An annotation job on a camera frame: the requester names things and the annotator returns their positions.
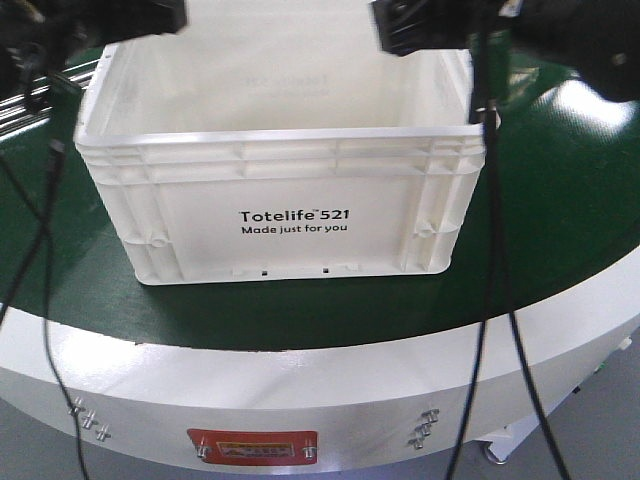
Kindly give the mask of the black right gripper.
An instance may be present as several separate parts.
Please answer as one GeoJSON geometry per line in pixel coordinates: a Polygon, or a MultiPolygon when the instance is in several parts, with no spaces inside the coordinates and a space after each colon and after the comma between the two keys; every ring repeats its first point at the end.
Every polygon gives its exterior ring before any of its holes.
{"type": "Polygon", "coordinates": [[[374,1],[381,49],[463,49],[485,25],[512,45],[574,69],[606,100],[639,98],[637,1],[374,1]]]}

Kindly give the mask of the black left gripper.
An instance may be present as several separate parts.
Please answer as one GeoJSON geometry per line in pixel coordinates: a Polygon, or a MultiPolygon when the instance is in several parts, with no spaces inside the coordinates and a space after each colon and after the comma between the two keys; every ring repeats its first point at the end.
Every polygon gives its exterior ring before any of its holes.
{"type": "Polygon", "coordinates": [[[1,96],[26,90],[85,50],[186,25],[183,1],[3,1],[1,96]]]}

